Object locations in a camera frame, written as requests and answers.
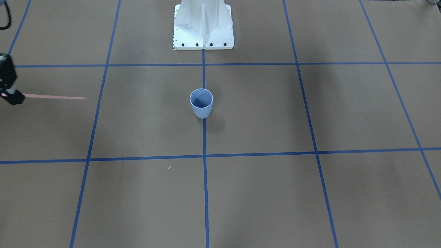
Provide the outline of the pink chopstick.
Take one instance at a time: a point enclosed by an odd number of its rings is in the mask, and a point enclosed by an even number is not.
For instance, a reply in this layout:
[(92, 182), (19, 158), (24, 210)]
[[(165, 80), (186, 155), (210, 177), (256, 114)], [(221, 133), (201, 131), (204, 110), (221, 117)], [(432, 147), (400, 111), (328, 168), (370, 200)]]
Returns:
[(59, 99), (59, 100), (85, 100), (85, 97), (67, 97), (67, 96), (55, 96), (55, 95), (41, 95), (41, 94), (22, 94), (26, 98), (35, 99)]

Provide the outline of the blue plastic cup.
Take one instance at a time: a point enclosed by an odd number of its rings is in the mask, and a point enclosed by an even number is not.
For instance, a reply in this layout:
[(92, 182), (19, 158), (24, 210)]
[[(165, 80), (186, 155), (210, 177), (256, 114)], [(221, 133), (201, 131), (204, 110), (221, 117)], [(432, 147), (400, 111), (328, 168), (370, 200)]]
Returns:
[(189, 102), (195, 116), (199, 119), (206, 119), (211, 114), (214, 96), (211, 91), (207, 89), (195, 89), (189, 95)]

